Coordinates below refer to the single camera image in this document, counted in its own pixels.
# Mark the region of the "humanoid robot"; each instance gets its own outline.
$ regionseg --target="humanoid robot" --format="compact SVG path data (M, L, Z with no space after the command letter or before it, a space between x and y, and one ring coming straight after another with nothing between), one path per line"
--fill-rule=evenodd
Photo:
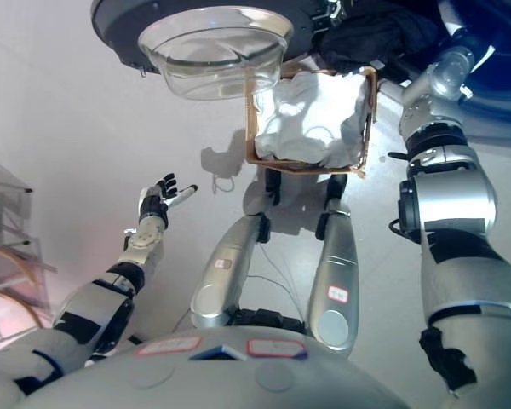
M407 177L390 228L422 249L428 327L420 344L451 392L444 407L511 408L511 265L486 241L495 193L457 109L487 48L456 23L451 46L403 92L406 153L392 156L406 161ZM0 409L407 407L347 359L359 292L346 182L328 182L304 322L239 307L254 245L269 239L266 211L279 202L280 174L269 170L253 211L229 228L206 266L191 302L196 328L84 368L117 345L162 256L169 209L196 191L178 191L173 175L158 181L142 195L139 225L118 261L65 301L52 328L0 350Z

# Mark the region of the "gray floor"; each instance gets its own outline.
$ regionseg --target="gray floor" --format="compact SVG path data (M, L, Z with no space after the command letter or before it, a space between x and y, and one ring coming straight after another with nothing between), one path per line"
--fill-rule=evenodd
M45 262L59 269L49 276L55 306L117 258L142 187L171 171L180 183L199 185L171 211L165 262L139 302L139 331L157 336L187 309L215 243L259 186L252 185L256 168L243 163L244 103L184 101L161 78L142 79L121 66L93 33L89 3L0 1L0 164L35 190L32 234ZM351 177L344 198L353 212L362 296L352 360L413 407L438 407L445 387L418 347L419 250L386 227L405 172L386 153L402 150L402 142L393 112L379 115L367 177ZM511 150L477 148L500 199L491 242L511 262ZM272 214L265 250L294 277L304 308L321 248L313 230L324 184L284 184L286 200ZM283 282L261 248L250 273ZM297 315L285 292L261 279L248 280L242 304Z

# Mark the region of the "white cloth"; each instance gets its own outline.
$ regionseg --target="white cloth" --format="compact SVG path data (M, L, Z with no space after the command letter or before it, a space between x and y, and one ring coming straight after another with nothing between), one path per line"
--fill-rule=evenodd
M324 167L357 164L365 89L363 75L300 72L256 94L257 156Z

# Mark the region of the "red label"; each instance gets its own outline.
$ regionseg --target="red label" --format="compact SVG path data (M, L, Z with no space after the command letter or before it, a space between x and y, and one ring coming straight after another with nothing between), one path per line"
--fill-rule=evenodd
M137 355L154 355L154 354L173 354L176 352L193 351L196 349L202 337L178 337L164 339L144 345L136 352Z
M294 358L306 352L305 345L298 341L284 339L250 339L248 341L248 354L252 356Z
M348 291L339 287L334 287L333 285L327 291L327 297L330 300L342 302L346 304L348 302Z
M231 268L232 265L233 265L233 261L227 260L226 258L218 258L214 262L214 267L221 268L222 270L228 270L229 268Z

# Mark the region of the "clear glass bowl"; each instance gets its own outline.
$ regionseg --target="clear glass bowl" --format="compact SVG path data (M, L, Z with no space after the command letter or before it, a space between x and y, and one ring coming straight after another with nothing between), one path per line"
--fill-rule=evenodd
M292 33L280 14L209 7L156 21L138 45L175 94L214 100L273 87Z

